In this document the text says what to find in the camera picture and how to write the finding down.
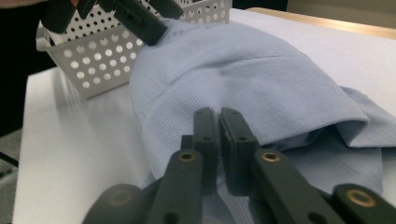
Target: basket hole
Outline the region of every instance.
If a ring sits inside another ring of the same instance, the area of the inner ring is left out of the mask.
[[[88,48],[90,49],[96,49],[96,43],[91,41],[90,44],[88,45]]]
[[[106,46],[107,45],[107,39],[106,38],[100,39],[100,44],[103,45],[103,46]]]
[[[93,83],[95,83],[95,84],[99,84],[100,81],[101,81],[101,80],[100,80],[99,77],[96,77],[96,78],[93,79]]]
[[[122,33],[122,37],[128,38],[128,37],[129,37],[129,32],[128,32],[128,31],[124,31],[124,32]]]
[[[119,77],[120,75],[121,75],[121,71],[119,69],[114,71],[114,76]]]
[[[136,53],[134,53],[134,52],[131,53],[131,59],[132,59],[132,60],[136,59]]]
[[[117,42],[117,41],[119,41],[119,36],[118,36],[118,35],[112,35],[112,36],[111,36],[111,40],[112,40],[113,42]]]
[[[77,72],[77,77],[79,79],[83,79],[85,77],[85,74],[83,72]]]
[[[85,64],[89,64],[91,62],[91,59],[89,57],[84,57],[82,59],[82,62],[85,63]]]
[[[133,48],[133,47],[134,47],[134,44],[133,44],[132,42],[126,43],[126,48],[127,48],[127,49],[131,49],[131,48]]]
[[[110,75],[109,73],[107,73],[107,74],[105,74],[105,75],[103,76],[103,78],[104,78],[105,80],[109,81],[109,80],[111,79],[111,75]]]
[[[88,89],[91,86],[91,84],[89,82],[83,82],[82,83],[82,87],[85,89]]]
[[[111,61],[110,61],[110,65],[113,66],[113,67],[116,66],[116,65],[117,65],[116,60],[111,60]]]
[[[121,53],[122,52],[122,46],[118,45],[116,47],[116,52]]]
[[[99,64],[99,69],[102,71],[106,70],[106,65],[104,63]]]
[[[66,49],[64,51],[64,57],[71,58],[73,56],[73,52],[70,49]]]
[[[96,73],[96,70],[95,70],[94,68],[89,68],[89,69],[88,69],[88,73],[89,73],[90,75],[94,75],[94,74]]]
[[[143,44],[143,41],[141,39],[136,40],[136,45],[141,46]]]
[[[126,57],[125,56],[120,57],[120,62],[126,63]]]
[[[82,47],[82,46],[78,46],[78,47],[76,47],[76,51],[77,51],[78,53],[84,53],[84,52],[85,52],[85,48]]]
[[[110,57],[111,55],[113,55],[113,51],[111,49],[107,49],[105,51],[106,56]]]
[[[93,58],[94,58],[96,61],[99,61],[99,60],[102,59],[102,54],[100,54],[100,53],[95,53],[95,54],[93,55]]]
[[[72,66],[72,68],[78,68],[78,62],[73,61],[70,63],[70,66]]]

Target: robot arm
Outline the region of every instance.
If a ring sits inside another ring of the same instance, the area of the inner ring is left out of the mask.
[[[42,23],[50,31],[61,34],[76,10],[85,19],[95,3],[106,12],[115,11],[114,17],[150,46],[155,45],[166,31],[167,27],[137,0],[80,0],[77,8],[70,0],[50,0]],[[150,0],[148,3],[165,18],[178,19],[183,14],[173,0]]]

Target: table surface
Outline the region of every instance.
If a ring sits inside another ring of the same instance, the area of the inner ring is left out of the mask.
[[[290,42],[396,117],[396,40],[236,9],[231,21]],[[396,205],[395,168],[384,161],[383,196]],[[81,223],[108,187],[151,180],[128,86],[87,101],[58,68],[29,77],[14,224]]]

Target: floor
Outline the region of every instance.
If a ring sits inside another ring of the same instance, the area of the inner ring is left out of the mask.
[[[21,130],[0,138],[0,151],[18,159],[21,148]],[[11,223],[17,185],[18,169],[0,160],[0,224]]]
[[[289,0],[287,11],[396,29],[394,0]]]

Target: perforated basket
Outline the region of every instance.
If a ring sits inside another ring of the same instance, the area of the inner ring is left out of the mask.
[[[177,0],[184,14],[182,21],[228,22],[232,0]],[[142,1],[152,13],[147,1]],[[86,20],[76,13],[65,34],[57,35],[40,26],[38,50],[46,50],[61,67],[77,91],[91,98],[129,82],[134,60],[143,47],[142,40],[127,30],[113,12],[95,6]]]

